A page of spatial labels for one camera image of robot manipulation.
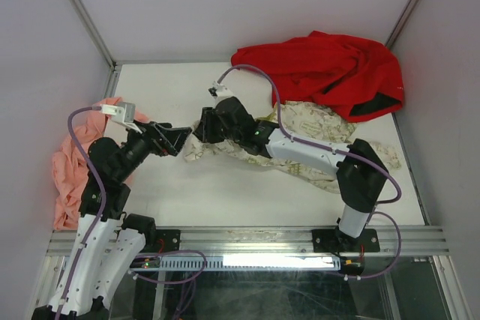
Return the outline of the cream green patterned jacket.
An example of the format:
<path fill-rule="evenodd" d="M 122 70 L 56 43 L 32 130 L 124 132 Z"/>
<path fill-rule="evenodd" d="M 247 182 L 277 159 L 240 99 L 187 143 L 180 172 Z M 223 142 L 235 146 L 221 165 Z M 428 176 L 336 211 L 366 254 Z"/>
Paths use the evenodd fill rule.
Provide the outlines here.
<path fill-rule="evenodd" d="M 313 103 L 288 101 L 280 106 L 280 113 L 282 125 L 289 132 L 320 141 L 350 144 L 358 127 L 357 124 L 343 120 L 330 108 Z M 329 193 L 340 192 L 338 181 L 323 171 L 291 160 L 271 160 L 251 155 L 231 140 L 204 144 L 195 136 L 190 136 L 183 149 L 183 158 L 187 162 L 219 154 L 296 176 Z"/>

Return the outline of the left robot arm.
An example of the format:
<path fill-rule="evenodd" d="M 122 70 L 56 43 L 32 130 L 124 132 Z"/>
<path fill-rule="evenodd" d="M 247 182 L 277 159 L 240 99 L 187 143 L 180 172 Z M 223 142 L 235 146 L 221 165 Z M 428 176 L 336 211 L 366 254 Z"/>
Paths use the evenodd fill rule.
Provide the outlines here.
<path fill-rule="evenodd" d="M 154 121 L 135 125 L 122 144 L 101 137 L 85 151 L 89 177 L 70 260 L 55 294 L 34 310 L 33 319 L 108 319 L 134 257 L 155 247 L 153 218 L 122 216 L 131 193 L 125 182 L 149 155 L 177 156 L 192 129 Z"/>

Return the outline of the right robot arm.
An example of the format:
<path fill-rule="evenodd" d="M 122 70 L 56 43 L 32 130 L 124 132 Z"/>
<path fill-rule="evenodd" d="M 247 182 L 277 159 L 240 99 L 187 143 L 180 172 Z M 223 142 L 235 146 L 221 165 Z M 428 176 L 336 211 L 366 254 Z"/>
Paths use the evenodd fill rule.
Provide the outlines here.
<path fill-rule="evenodd" d="M 352 144 L 329 145 L 296 136 L 279 123 L 256 120 L 237 97 L 203 108 L 193 134 L 202 143 L 230 140 L 251 155 L 291 160 L 333 176 L 344 203 L 335 229 L 336 244 L 353 250 L 362 242 L 362 232 L 389 176 L 368 142 L 357 139 Z"/>

